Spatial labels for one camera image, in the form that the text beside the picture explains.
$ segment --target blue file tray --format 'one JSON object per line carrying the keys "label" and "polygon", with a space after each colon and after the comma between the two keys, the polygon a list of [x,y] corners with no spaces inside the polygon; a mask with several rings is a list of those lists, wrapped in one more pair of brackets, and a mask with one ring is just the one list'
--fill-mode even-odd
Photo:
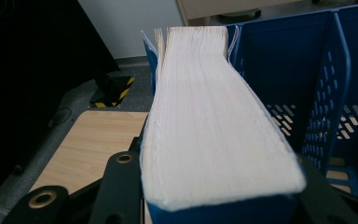
{"label": "blue file tray", "polygon": [[[236,27],[239,37],[229,58],[232,66],[260,98],[293,150],[306,156],[333,186],[358,198],[358,5],[231,24],[229,42]],[[149,63],[156,68],[157,60]],[[293,204],[286,203],[287,214]],[[206,213],[224,214],[231,205],[173,214],[152,204],[149,209],[156,223],[171,223],[167,218],[198,220]],[[235,205],[246,206],[246,202]],[[234,220],[235,216],[252,219],[273,206],[230,215]],[[225,221],[216,218],[208,223]]]}

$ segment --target gray floor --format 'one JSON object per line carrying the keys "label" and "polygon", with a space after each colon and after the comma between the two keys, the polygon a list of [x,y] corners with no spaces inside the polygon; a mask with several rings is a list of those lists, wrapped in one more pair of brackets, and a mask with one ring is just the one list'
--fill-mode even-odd
{"label": "gray floor", "polygon": [[[296,15],[316,10],[353,5],[354,0],[323,0],[314,5],[311,1],[299,1],[274,7],[260,8],[262,15],[258,20],[276,18],[280,16]],[[211,25],[224,24],[214,17]],[[150,90],[150,68],[147,61],[117,60],[122,68],[122,75],[135,77],[128,95],[120,107],[91,108],[89,101],[97,86],[94,81],[86,82],[63,97],[57,111],[57,116],[51,122],[51,129],[46,136],[44,144],[37,150],[27,169],[21,175],[10,175],[0,188],[0,223],[5,216],[32,187],[39,177],[49,159],[60,145],[63,138],[71,129],[77,117],[86,110],[121,110],[121,111],[149,111],[153,101]]]}

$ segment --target white wall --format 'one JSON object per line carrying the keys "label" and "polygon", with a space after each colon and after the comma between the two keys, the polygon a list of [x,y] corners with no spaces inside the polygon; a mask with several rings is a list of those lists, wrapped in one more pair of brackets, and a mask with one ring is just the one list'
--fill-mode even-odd
{"label": "white wall", "polygon": [[78,0],[115,59],[145,56],[143,30],[182,26],[175,0]]}

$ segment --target thick book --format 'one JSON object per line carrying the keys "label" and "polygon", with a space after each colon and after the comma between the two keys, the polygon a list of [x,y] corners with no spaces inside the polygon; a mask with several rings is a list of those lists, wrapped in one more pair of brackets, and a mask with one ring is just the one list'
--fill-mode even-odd
{"label": "thick book", "polygon": [[141,150],[157,223],[287,223],[306,178],[296,153],[227,61],[225,26],[156,30],[156,92]]}

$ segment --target plastic basket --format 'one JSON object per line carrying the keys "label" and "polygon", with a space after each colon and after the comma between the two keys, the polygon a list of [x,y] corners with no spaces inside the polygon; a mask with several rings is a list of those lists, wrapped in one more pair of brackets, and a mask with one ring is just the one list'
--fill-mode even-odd
{"label": "plastic basket", "polygon": [[235,27],[233,67],[294,151],[358,197],[358,5],[231,24],[229,41]]}

